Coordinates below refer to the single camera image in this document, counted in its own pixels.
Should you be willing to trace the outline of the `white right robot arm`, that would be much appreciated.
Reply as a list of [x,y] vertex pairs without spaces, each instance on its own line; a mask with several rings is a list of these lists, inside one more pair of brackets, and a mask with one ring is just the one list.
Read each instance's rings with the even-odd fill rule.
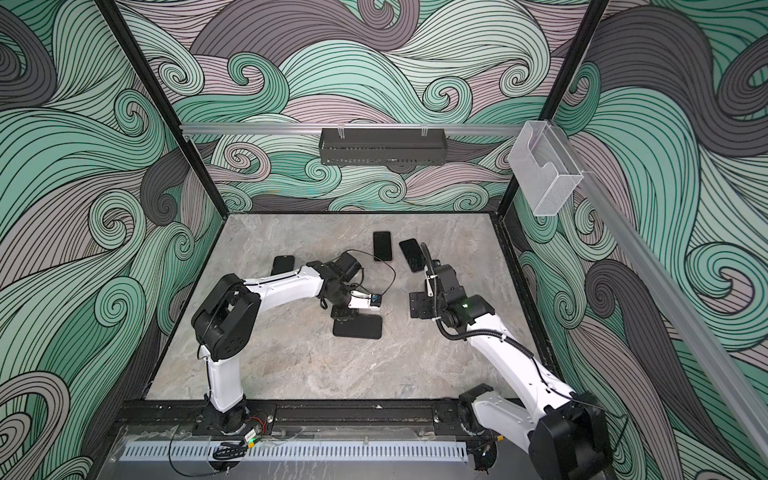
[[592,394],[578,394],[544,367],[480,295],[469,296],[450,265],[428,264],[410,314],[433,322],[449,341],[465,341],[513,389],[516,401],[479,385],[465,392],[464,427],[498,433],[525,451],[542,479],[593,479],[609,469],[614,449],[608,413]]

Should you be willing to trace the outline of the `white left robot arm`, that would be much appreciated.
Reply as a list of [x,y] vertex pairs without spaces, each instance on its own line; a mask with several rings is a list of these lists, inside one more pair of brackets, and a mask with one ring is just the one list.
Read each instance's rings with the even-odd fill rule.
[[248,345],[257,317],[296,300],[316,297],[323,305],[346,307],[362,270],[358,261],[312,261],[297,270],[260,279],[223,276],[193,315],[191,325],[205,361],[208,381],[204,422],[213,432],[235,435],[248,422],[240,353]]

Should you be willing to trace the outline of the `black phone ribbed back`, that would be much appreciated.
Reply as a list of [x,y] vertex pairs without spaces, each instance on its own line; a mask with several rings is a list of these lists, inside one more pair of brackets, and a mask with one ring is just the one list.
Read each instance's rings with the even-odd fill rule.
[[373,232],[373,251],[376,261],[390,262],[392,260],[392,238],[389,231]]

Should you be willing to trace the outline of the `black phone case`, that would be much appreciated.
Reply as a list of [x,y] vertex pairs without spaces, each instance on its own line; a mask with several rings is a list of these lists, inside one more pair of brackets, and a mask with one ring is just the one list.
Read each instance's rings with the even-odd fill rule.
[[271,275],[289,273],[295,269],[296,259],[294,255],[278,255],[273,258]]
[[379,340],[382,338],[383,320],[379,315],[357,314],[335,318],[332,334],[340,338]]

